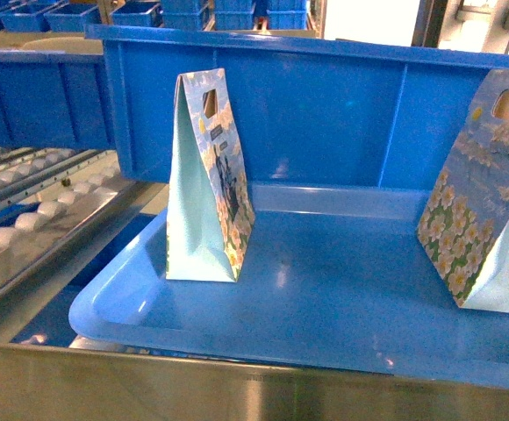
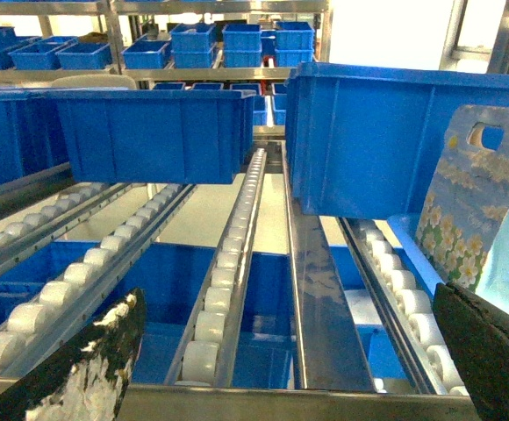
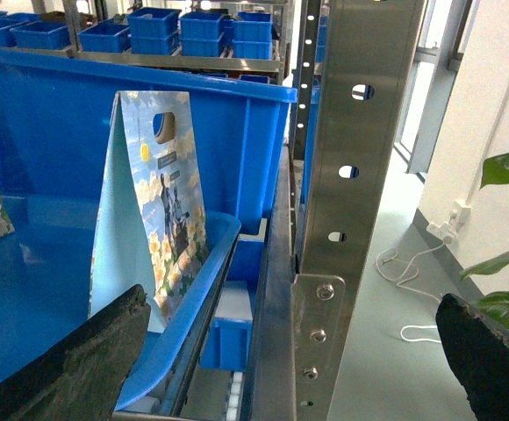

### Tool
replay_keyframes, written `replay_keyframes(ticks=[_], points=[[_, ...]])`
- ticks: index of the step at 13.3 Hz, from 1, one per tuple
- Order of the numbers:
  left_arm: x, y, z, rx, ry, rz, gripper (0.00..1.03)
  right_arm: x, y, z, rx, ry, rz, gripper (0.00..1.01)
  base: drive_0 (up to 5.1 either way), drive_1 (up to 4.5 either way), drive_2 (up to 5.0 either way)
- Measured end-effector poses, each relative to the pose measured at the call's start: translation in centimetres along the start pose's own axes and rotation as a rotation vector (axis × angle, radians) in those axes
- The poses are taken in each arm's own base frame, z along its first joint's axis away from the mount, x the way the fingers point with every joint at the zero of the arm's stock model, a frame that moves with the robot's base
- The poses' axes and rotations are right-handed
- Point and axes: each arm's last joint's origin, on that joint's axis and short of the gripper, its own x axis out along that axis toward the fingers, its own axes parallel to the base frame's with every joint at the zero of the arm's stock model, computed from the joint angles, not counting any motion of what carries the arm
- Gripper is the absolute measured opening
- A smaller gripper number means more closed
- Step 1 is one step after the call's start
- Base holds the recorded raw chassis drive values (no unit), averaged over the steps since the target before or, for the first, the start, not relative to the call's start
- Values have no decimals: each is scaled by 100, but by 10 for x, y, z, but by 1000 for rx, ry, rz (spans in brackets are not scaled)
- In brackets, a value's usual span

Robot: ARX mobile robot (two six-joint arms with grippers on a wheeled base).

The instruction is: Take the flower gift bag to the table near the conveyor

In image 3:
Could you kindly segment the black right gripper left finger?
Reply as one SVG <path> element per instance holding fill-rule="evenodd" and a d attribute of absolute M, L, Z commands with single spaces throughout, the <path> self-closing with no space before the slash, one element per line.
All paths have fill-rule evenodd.
<path fill-rule="evenodd" d="M 150 316 L 136 284 L 0 382 L 0 420 L 109 420 Z"/>

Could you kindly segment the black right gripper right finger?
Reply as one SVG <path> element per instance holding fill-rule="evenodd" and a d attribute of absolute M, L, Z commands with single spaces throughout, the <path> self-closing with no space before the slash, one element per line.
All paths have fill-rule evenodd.
<path fill-rule="evenodd" d="M 455 378 L 478 420 L 509 420 L 509 330 L 448 293 L 435 322 Z"/>

